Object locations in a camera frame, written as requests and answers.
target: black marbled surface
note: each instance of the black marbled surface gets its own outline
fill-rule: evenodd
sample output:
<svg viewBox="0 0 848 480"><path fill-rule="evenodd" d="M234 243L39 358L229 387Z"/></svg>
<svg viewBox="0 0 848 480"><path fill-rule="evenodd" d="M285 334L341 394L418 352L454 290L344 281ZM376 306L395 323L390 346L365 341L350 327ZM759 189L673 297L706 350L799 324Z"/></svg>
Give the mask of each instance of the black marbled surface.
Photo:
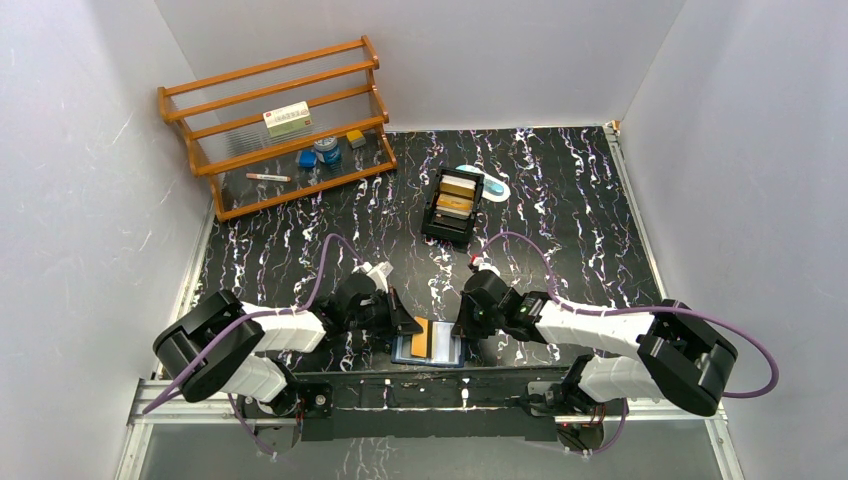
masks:
<svg viewBox="0 0 848 480"><path fill-rule="evenodd" d="M636 224L600 127L390 134L396 172L240 217L212 230L196 298L220 288L247 302L289 306L309 296L321 242L334 232L363 258L389 260L389 281L412 315L453 321L466 264L486 239L509 230L532 238L552 263L559 292L598 305L647 305L660 300ZM381 160L369 147L345 162ZM474 164L506 181L511 196L483 200L470 253L420 232L425 194L440 165ZM244 195L267 198L262 183ZM520 292L543 290L542 262L516 240L493 245L490 257ZM321 293L353 268L349 252L330 248ZM467 366L563 363L585 350L521 343L505 334L471 345ZM383 342L352 332L310 354L281 354L295 372L388 370Z"/></svg>

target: white wall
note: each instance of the white wall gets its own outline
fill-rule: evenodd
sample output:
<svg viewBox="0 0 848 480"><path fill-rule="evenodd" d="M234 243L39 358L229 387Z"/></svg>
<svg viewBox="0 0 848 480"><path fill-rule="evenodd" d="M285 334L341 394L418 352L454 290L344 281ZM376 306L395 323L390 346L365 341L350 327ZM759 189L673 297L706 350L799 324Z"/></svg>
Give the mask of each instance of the white wall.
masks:
<svg viewBox="0 0 848 480"><path fill-rule="evenodd" d="M193 78L152 2L0 3L0 478L114 475L209 205L155 109Z"/></svg>
<svg viewBox="0 0 848 480"><path fill-rule="evenodd" d="M770 346L725 400L747 478L844 478L848 4L689 0L622 125L670 294ZM742 352L734 389L761 386Z"/></svg>
<svg viewBox="0 0 848 480"><path fill-rule="evenodd" d="M392 130L620 119L684 0L157 0L195 74L367 34Z"/></svg>

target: wooden shelf rack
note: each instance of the wooden shelf rack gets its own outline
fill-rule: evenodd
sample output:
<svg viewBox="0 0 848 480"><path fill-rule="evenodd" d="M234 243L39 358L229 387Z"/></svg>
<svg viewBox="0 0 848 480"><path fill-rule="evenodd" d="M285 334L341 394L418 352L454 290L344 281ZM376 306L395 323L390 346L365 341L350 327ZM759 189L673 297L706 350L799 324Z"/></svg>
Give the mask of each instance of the wooden shelf rack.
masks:
<svg viewBox="0 0 848 480"><path fill-rule="evenodd" d="M355 52L361 52L361 60ZM265 75L273 76L275 73L290 69L288 77L292 73L300 73L304 65L315 64L316 60L332 59L334 56L343 57L341 66L333 68L322 68L318 73L285 81L274 81L271 85L264 85L257 77ZM367 36L359 40L335 45L333 47L315 50L309 53L282 58L272 62L243 68L229 73L197 80L195 82L178 85L175 87L159 87L158 101L159 112L162 119L176 127L179 135L185 141L188 162L192 173L198 177L204 177L209 182L212 194L215 198L215 211L221 221L229 220L278 205L283 202L294 200L306 195L311 195L328 188L357 181L361 178L376 175L381 172L397 168L397 160L391 146L386 138L384 124L389 121L389 114L374 82L374 70L380 66L379 58L373 45ZM280 108L285 105L274 104L267 97L283 92L303 90L304 87L321 84L330 84L332 79L364 74L364 83L359 86L343 88L330 93L321 94L311 99L299 98L296 101L306 100L313 117L313 126L300 132L287 134L283 137L270 138L265 129L262 114L266 111ZM218 93L217 99L209 100L209 97ZM181 96L193 95L194 104L183 106ZM365 105L359 110L345 105L350 99L362 99L367 96L367 102L358 101L357 105ZM245 111L251 112L247 116L241 116ZM220 118L229 118L236 112L240 118L221 122ZM192 118L203 118L202 127L189 127ZM343 118L343 123L333 120ZM385 161L373 166L364 167L360 170L329 172L321 175L316 183L313 180L301 188L295 184L287 187L284 191L271 198L257 199L248 204L235 202L227 205L225 196L233 197L234 192L225 195L227 185L222 182L225 174L237 169L245 169L259 162L274 159L279 162L285 158L287 162L294 162L292 152L308 149L319 139L335 136L342 143L344 135L351 130L362 132L373 131L376 133L376 142L382 148Z"/></svg>

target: glass panel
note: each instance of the glass panel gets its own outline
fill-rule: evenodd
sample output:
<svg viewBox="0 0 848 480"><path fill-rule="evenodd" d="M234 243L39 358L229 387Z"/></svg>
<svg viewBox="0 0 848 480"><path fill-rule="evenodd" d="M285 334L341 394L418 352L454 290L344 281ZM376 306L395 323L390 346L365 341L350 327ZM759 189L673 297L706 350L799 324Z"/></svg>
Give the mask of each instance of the glass panel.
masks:
<svg viewBox="0 0 848 480"><path fill-rule="evenodd" d="M198 140L200 146L212 163L228 160L245 153L255 152L271 145L279 145L297 138L314 135L349 125L361 120L367 120L374 115L371 112L370 93L355 95L344 100L310 108L312 125L292 133L271 138L265 122L252 123L241 128L211 135ZM268 103L263 109L253 110L247 114L262 113L290 103Z"/></svg>
<svg viewBox="0 0 848 480"><path fill-rule="evenodd" d="M338 137L342 160L335 165L317 163L315 168L301 168L297 164L297 152L271 158L247 167L237 168L218 175L221 182L225 210L251 205L298 189L317 185L389 161L380 145L376 133L365 133L365 146L350 148L345 137ZM272 180L253 180L248 173L261 173L290 177L288 183Z"/></svg>
<svg viewBox="0 0 848 480"><path fill-rule="evenodd" d="M249 75L247 77L230 80L209 87L204 87L194 92L202 92L202 95L192 95L191 92L173 95L174 104L179 110L196 107L206 102L220 100L222 98L239 95L253 90L270 87L280 83L296 80L317 73L324 73L339 67L355 65L368 60L362 47L335 53L326 57L307 60L275 70Z"/></svg>
<svg viewBox="0 0 848 480"><path fill-rule="evenodd" d="M260 437L275 443L276 463L256 456L239 425L157 425L141 478L721 478L705 423L691 420L631 421L612 449L588 462L557 443L521 438L358 438L288 448L289 427Z"/></svg>

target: black tray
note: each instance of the black tray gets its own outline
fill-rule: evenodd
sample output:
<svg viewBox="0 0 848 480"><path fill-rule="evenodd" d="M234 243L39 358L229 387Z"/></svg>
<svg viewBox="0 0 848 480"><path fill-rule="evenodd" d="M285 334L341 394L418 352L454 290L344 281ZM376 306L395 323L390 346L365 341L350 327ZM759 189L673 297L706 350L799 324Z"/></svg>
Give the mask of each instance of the black tray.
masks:
<svg viewBox="0 0 848 480"><path fill-rule="evenodd" d="M434 221L436 218L436 199L439 198L439 187L442 184L442 176L450 176L471 180L476 184L474 198L471 205L471 214L465 220L457 220L457 228L439 225ZM424 207L424 219L421 223L421 233L440 240L447 240L458 245L468 245L474 236L474 224L477 222L477 213L480 211L480 199L483 198L483 175L479 173L463 172L455 168L439 167L432 182L430 195L427 197L427 205Z"/></svg>

